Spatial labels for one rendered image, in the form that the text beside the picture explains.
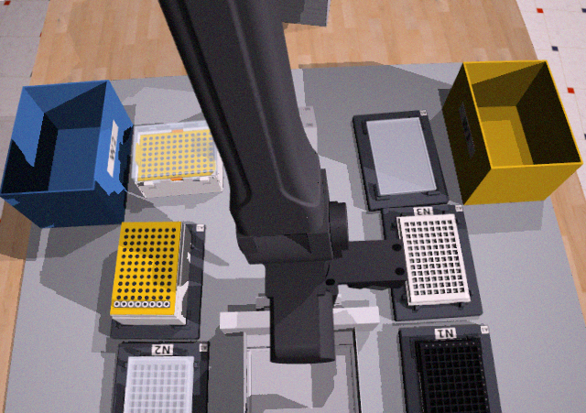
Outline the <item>yellow open-top bin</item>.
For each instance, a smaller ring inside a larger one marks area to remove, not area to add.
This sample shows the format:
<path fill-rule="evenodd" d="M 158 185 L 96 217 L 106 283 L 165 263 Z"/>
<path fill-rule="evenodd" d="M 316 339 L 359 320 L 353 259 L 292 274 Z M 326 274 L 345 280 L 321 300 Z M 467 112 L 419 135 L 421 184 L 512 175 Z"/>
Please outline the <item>yellow open-top bin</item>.
<path fill-rule="evenodd" d="M 547 60 L 463 62 L 442 112 L 463 205 L 544 201 L 583 165 Z"/>

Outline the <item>grey bench mat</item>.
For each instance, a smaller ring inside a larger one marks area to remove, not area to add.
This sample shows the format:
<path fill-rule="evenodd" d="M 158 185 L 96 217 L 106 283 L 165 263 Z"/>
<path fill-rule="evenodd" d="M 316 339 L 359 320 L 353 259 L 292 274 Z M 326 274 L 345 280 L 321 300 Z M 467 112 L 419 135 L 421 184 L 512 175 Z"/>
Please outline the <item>grey bench mat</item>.
<path fill-rule="evenodd" d="M 313 106 L 330 201 L 346 202 L 349 241 L 385 240 L 368 211 L 356 114 L 427 110 L 449 202 L 461 204 L 483 314 L 395 321 L 391 288 L 339 285 L 343 308 L 378 307 L 357 331 L 363 413 L 407 413 L 399 331 L 488 325 L 502 413 L 586 413 L 586 325 L 550 195 L 463 205 L 442 107 L 462 62 L 292 69 L 298 106 Z M 188 75 L 110 81 L 133 124 L 124 223 L 204 224 L 199 340 L 112 339 L 121 224 L 39 228 L 33 222 L 5 413 L 113 413 L 119 343 L 210 345 L 207 413 L 244 413 L 244 336 L 220 312 L 255 311 L 265 266 L 240 251 L 223 191 L 145 198 L 132 180 L 135 126 L 205 120 Z"/>

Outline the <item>blue open-top bin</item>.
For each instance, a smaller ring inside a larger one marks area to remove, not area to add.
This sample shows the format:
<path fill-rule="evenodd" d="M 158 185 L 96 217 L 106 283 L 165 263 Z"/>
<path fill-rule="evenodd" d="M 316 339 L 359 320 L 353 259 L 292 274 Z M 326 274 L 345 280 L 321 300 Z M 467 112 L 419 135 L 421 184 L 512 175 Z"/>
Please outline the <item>blue open-top bin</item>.
<path fill-rule="evenodd" d="M 109 80 L 23 86 L 0 197 L 39 228 L 122 224 L 132 133 Z"/>

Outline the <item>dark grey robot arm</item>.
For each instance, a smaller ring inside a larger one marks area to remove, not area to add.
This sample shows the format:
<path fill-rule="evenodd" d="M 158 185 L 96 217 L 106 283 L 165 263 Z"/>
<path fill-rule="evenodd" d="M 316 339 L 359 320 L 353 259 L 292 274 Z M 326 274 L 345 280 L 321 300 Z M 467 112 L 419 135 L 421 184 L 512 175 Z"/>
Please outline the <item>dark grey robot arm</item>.
<path fill-rule="evenodd" d="M 402 239 L 349 241 L 300 119 L 278 0 L 158 2 L 227 174 L 238 246 L 265 266 L 270 362 L 333 362 L 338 285 L 401 288 Z"/>

